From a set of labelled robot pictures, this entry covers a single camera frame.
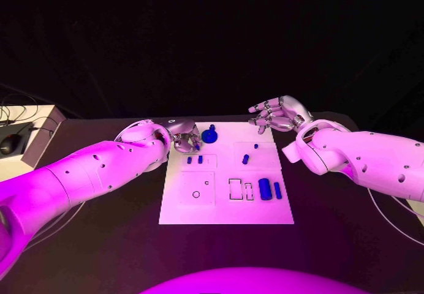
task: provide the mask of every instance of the small blue piece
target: small blue piece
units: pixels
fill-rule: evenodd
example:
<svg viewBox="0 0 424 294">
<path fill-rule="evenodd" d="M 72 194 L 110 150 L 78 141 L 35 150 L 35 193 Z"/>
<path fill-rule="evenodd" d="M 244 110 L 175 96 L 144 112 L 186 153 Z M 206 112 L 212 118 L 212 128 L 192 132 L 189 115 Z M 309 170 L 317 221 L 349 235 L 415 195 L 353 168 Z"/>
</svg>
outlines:
<svg viewBox="0 0 424 294">
<path fill-rule="evenodd" d="M 278 183 L 274 183 L 274 189 L 275 189 L 277 199 L 283 199 L 281 190 L 280 190 L 280 184 Z"/>
<path fill-rule="evenodd" d="M 260 179 L 258 191 L 261 192 L 261 200 L 271 200 L 273 199 L 271 186 L 270 186 L 268 179 Z"/>
<path fill-rule="evenodd" d="M 215 131 L 215 126 L 211 125 L 209 130 L 205 130 L 202 132 L 202 141 L 211 144 L 211 143 L 215 143 L 216 139 L 218 139 L 218 134 Z"/>
<path fill-rule="evenodd" d="M 245 154 L 242 157 L 242 164 L 248 164 L 250 156 Z"/>
</svg>

